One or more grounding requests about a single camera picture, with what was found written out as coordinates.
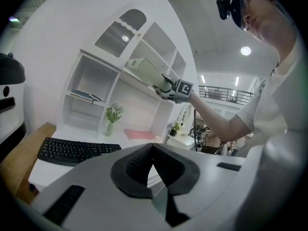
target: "desk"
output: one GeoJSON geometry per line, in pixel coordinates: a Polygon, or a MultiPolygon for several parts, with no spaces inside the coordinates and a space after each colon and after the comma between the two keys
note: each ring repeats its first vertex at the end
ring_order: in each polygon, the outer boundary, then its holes
{"type": "Polygon", "coordinates": [[[168,137],[169,139],[167,141],[167,144],[183,148],[185,150],[190,150],[191,144],[194,143],[194,139],[188,135],[173,137],[168,134],[168,137]]]}
{"type": "MultiPolygon", "coordinates": [[[[82,139],[80,136],[76,136],[70,133],[63,131],[55,131],[52,135],[52,138],[62,139],[62,140],[71,140],[71,141],[85,141],[91,143],[110,143],[110,144],[119,144],[122,149],[139,145],[145,143],[161,143],[162,140],[160,137],[156,137],[154,140],[130,140],[122,127],[118,127],[111,137],[106,137],[100,135],[97,139],[82,139]]],[[[45,187],[53,183],[55,180],[60,178],[62,175],[70,171],[73,167],[63,166],[58,164],[53,164],[45,162],[43,160],[37,159],[35,165],[31,171],[29,182],[39,190],[42,191],[45,187]]],[[[148,177],[148,187],[151,187],[161,179],[156,172],[154,166],[152,166],[149,177],[148,177]]]]}

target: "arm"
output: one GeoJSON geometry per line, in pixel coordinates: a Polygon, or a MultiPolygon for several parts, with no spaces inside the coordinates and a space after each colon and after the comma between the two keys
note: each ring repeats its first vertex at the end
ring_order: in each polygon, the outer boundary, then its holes
{"type": "Polygon", "coordinates": [[[194,92],[191,92],[189,101],[198,111],[205,124],[213,130],[221,141],[234,141],[251,132],[237,115],[231,120],[224,118],[202,101],[194,92]]]}

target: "cabinet door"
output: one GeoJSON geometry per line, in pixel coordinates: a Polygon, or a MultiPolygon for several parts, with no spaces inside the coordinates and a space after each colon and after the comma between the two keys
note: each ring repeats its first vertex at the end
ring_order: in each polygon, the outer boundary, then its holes
{"type": "Polygon", "coordinates": [[[142,7],[131,2],[102,20],[81,50],[122,70],[152,24],[142,7]]]}

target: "potted plant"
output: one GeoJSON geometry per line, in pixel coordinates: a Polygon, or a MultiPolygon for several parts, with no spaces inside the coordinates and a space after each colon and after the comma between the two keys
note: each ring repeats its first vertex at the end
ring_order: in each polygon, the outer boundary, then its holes
{"type": "Polygon", "coordinates": [[[124,113],[123,106],[119,107],[117,103],[111,105],[111,107],[106,110],[106,117],[110,121],[107,127],[106,136],[110,137],[114,131],[114,123],[122,117],[121,114],[124,113]]]}
{"type": "Polygon", "coordinates": [[[170,135],[174,137],[177,134],[177,131],[181,129],[181,124],[179,122],[172,122],[169,124],[169,127],[171,127],[170,135]]]}

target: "green plant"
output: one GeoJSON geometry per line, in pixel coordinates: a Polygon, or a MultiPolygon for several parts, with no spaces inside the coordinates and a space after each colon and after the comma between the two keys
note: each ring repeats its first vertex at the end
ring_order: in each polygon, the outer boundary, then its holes
{"type": "Polygon", "coordinates": [[[119,107],[117,103],[112,104],[111,107],[107,108],[106,110],[107,119],[112,123],[120,119],[122,117],[121,114],[123,113],[123,106],[119,107]]]}
{"type": "Polygon", "coordinates": [[[182,128],[181,124],[177,121],[170,123],[169,127],[171,127],[171,129],[173,129],[175,131],[179,131],[182,128]]]}

